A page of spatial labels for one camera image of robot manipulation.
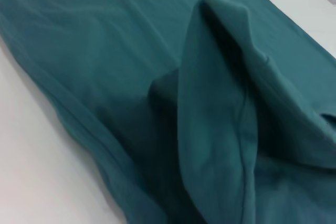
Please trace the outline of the teal t-shirt with cream print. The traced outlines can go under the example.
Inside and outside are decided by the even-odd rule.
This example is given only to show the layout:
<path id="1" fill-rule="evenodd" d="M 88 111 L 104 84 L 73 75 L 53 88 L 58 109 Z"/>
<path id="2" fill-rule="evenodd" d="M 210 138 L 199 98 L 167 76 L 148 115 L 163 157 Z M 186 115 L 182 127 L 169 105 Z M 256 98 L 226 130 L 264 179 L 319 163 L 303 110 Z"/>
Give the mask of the teal t-shirt with cream print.
<path id="1" fill-rule="evenodd" d="M 336 224 L 336 58 L 270 0 L 0 0 L 129 224 Z"/>

